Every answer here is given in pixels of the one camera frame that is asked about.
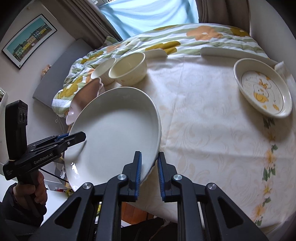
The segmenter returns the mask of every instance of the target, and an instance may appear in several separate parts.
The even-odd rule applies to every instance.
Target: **white cup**
[[[91,73],[91,79],[101,78],[104,86],[111,84],[114,79],[109,78],[109,70],[116,62],[116,58],[110,58],[99,64],[95,70]]]

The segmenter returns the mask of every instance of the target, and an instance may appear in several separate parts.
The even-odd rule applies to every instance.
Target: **framed picture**
[[[20,69],[56,28],[41,14],[23,27],[2,50]]]

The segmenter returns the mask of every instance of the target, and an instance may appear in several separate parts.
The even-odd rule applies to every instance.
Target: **person's hand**
[[[23,208],[30,210],[27,201],[25,200],[25,195],[30,195],[35,193],[35,202],[40,204],[45,204],[47,201],[47,193],[46,193],[46,187],[44,184],[44,176],[41,172],[38,172],[38,182],[39,186],[35,188],[34,185],[30,184],[17,184],[13,188],[13,194],[15,196],[15,199],[17,203],[22,206]]]

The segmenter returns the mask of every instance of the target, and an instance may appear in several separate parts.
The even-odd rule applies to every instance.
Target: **gray headboard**
[[[69,73],[71,65],[92,50],[93,48],[82,39],[72,43],[43,76],[33,94],[33,98],[51,108],[52,100],[55,94],[63,88],[64,80]]]

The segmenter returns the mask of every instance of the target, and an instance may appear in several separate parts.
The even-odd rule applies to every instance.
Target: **ceramic bowl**
[[[109,78],[109,70],[116,62],[116,58],[110,58],[99,64],[91,74],[91,79],[101,78],[103,85],[111,84],[114,79]]]
[[[285,118],[292,111],[288,86],[267,64],[243,58],[234,65],[234,75],[247,101],[266,116]]]
[[[122,86],[132,86],[140,82],[147,74],[144,53],[132,53],[117,61],[109,71],[109,77]]]

